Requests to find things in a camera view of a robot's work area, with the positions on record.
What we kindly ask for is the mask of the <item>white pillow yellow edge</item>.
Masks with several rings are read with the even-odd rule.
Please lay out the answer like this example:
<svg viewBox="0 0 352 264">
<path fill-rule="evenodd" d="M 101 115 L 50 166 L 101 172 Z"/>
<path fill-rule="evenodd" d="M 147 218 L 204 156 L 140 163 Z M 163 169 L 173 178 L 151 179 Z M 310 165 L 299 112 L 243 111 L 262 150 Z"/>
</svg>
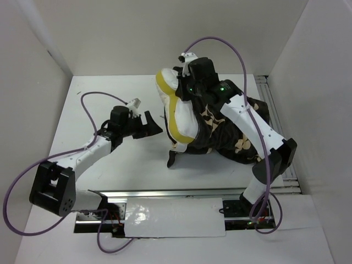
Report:
<svg viewBox="0 0 352 264">
<path fill-rule="evenodd" d="M 173 69 L 163 68 L 156 74 L 156 88 L 164 105 L 166 128 L 172 140 L 171 150 L 183 153 L 199 133 L 193 104 L 176 96 L 178 78 Z"/>
</svg>

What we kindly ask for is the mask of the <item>black beige patterned pillowcase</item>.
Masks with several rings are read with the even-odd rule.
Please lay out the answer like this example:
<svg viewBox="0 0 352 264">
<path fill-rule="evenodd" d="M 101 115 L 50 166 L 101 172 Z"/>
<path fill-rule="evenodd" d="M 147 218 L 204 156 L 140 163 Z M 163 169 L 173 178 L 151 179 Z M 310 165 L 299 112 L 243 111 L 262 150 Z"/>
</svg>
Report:
<svg viewBox="0 0 352 264">
<path fill-rule="evenodd" d="M 262 160 L 248 137 L 231 120 L 201 97 L 194 97 L 190 102 L 199 124 L 199 133 L 183 153 L 204 155 L 217 151 L 221 156 L 241 164 L 259 163 Z M 170 150 L 168 167 L 174 164 L 178 153 Z"/>
</svg>

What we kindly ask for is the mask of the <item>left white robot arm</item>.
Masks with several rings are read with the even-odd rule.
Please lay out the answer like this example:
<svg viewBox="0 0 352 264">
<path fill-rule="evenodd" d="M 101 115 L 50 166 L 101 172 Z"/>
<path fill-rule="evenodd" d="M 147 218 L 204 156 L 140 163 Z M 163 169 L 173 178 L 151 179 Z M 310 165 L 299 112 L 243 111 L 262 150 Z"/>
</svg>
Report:
<svg viewBox="0 0 352 264">
<path fill-rule="evenodd" d="M 93 190 L 79 190 L 76 181 L 97 161 L 111 154 L 125 137 L 146 138 L 163 130 L 145 113 L 146 123 L 140 115 L 133 115 L 125 106 L 115 106 L 84 150 L 66 155 L 56 161 L 44 161 L 38 166 L 29 201 L 60 217 L 72 211 L 89 211 L 95 219 L 103 219 L 108 211 L 118 211 L 118 206 L 108 202 L 106 195 Z"/>
</svg>

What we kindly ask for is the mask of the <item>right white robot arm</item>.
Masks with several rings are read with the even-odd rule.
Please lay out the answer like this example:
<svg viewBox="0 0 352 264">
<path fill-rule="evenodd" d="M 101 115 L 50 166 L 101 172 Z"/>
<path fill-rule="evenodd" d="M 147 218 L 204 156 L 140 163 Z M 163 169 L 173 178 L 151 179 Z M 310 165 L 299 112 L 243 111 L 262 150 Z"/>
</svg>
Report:
<svg viewBox="0 0 352 264">
<path fill-rule="evenodd" d="M 196 97 L 203 99 L 239 128 L 262 159 L 253 166 L 254 176 L 240 202 L 241 212 L 251 216 L 258 211 L 258 201 L 266 197 L 272 182 L 291 165 L 297 143 L 273 130 L 235 83 L 228 79 L 220 80 L 209 58 L 182 53 L 179 60 L 183 69 L 178 74 L 177 96 L 183 101 Z"/>
</svg>

